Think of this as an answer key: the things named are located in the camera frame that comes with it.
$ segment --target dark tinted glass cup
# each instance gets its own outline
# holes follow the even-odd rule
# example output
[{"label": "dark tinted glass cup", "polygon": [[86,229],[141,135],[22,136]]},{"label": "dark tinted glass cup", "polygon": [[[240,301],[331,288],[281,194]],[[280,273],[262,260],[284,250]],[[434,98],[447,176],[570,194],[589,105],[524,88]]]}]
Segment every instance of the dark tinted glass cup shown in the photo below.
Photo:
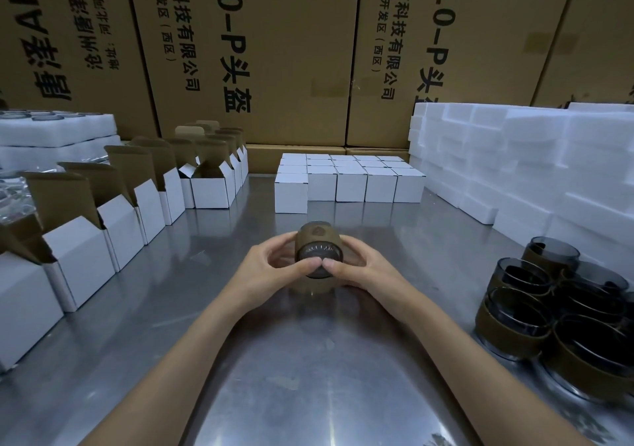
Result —
[{"label": "dark tinted glass cup", "polygon": [[524,291],[539,299],[549,294],[552,282],[550,276],[535,264],[521,259],[502,258],[495,266],[487,292],[503,287]]},{"label": "dark tinted glass cup", "polygon": [[475,333],[492,352],[510,360],[536,357],[550,334],[553,317],[526,292],[487,291],[475,317]]},{"label": "dark tinted glass cup", "polygon": [[560,281],[553,290],[554,308],[559,316],[579,314],[618,326],[627,313],[625,301],[597,284]]},{"label": "dark tinted glass cup", "polygon": [[596,319],[564,315],[545,342],[542,360],[575,394],[619,400],[634,379],[634,348],[622,331]]},{"label": "dark tinted glass cup", "polygon": [[562,269],[575,270],[579,251],[570,244],[552,237],[534,237],[528,243],[522,259],[541,267],[552,278],[558,278]]},{"label": "dark tinted glass cup", "polygon": [[579,261],[577,268],[573,271],[563,269],[559,274],[559,281],[572,279],[574,281],[584,281],[595,284],[603,290],[616,295],[621,295],[630,287],[625,278],[614,271],[586,261]]}]

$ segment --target stainless steel tabletop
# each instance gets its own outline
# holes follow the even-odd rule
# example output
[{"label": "stainless steel tabletop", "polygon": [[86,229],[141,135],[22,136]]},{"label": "stainless steel tabletop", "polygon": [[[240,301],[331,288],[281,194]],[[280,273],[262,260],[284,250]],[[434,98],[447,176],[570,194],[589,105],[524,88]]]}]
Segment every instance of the stainless steel tabletop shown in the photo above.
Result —
[{"label": "stainless steel tabletop", "polygon": [[[497,259],[522,248],[433,194],[421,204],[310,203],[275,215],[273,178],[229,211],[188,210],[0,379],[0,445],[75,446],[161,359],[252,244],[328,220],[381,251],[464,330]],[[500,359],[599,445],[634,443],[634,405],[568,394],[535,364]],[[425,351],[353,288],[283,290],[234,328],[186,445],[480,444]]]}]

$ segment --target forearm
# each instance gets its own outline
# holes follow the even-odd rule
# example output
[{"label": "forearm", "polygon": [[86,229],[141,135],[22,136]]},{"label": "forearm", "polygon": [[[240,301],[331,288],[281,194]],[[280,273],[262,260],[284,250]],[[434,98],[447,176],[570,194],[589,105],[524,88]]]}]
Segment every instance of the forearm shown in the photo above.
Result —
[{"label": "forearm", "polygon": [[220,347],[245,312],[220,295],[82,446],[176,446]]},{"label": "forearm", "polygon": [[591,445],[429,298],[412,289],[401,307],[485,446]]}]

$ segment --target person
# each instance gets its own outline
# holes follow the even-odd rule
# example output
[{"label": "person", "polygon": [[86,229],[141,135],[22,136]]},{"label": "person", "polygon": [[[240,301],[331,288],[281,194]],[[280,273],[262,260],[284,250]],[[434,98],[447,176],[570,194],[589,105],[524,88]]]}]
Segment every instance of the person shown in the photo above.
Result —
[{"label": "person", "polygon": [[352,261],[307,258],[294,263],[289,245],[296,234],[282,234],[253,246],[218,297],[81,445],[177,446],[216,355],[236,322],[321,265],[333,276],[366,290],[413,331],[485,446],[592,444],[378,251],[343,235],[344,244],[357,256]]}]

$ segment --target person's right hand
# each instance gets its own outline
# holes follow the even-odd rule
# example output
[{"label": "person's right hand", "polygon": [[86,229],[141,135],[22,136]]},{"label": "person's right hand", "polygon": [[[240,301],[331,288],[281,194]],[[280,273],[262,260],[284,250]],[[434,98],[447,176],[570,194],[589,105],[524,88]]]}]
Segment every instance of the person's right hand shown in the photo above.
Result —
[{"label": "person's right hand", "polygon": [[403,305],[416,295],[416,289],[377,250],[349,235],[341,239],[358,258],[324,259],[324,269],[368,291],[392,316],[403,320]]}]

